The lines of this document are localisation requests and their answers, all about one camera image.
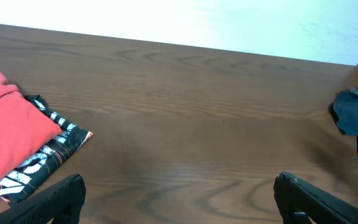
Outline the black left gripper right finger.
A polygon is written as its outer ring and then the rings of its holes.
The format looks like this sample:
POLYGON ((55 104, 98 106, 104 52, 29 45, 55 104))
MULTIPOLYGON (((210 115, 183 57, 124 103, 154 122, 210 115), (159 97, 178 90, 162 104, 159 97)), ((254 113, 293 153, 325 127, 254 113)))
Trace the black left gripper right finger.
POLYGON ((273 190, 284 224, 358 224, 358 208, 289 172, 276 177, 273 190))

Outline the red printed t-shirt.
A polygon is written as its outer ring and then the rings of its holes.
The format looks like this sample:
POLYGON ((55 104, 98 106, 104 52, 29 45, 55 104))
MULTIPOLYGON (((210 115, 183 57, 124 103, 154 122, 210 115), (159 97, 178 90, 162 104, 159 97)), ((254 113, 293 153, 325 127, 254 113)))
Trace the red printed t-shirt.
POLYGON ((0 180, 61 131, 0 73, 0 180))

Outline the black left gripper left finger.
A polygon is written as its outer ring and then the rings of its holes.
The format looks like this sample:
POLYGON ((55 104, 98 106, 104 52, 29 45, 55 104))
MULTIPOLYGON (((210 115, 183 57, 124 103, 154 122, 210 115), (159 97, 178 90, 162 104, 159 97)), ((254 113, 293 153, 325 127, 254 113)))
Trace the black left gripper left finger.
POLYGON ((73 174, 0 213, 0 224, 78 224, 86 187, 73 174))

